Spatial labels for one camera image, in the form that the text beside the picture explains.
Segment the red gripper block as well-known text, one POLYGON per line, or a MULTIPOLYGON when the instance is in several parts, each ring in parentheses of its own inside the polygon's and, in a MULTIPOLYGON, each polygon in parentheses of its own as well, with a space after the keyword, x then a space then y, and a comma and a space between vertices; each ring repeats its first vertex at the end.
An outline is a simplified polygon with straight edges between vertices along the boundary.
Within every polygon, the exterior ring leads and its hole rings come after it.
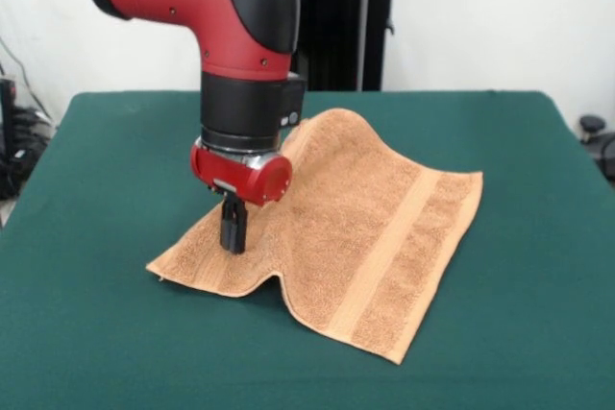
POLYGON ((201 138, 191 147, 190 166, 210 189, 228 192, 221 208, 220 245, 233 254, 245 252, 248 211, 244 202, 258 206, 278 202, 293 173, 290 160, 277 151, 225 153, 207 147, 201 138))

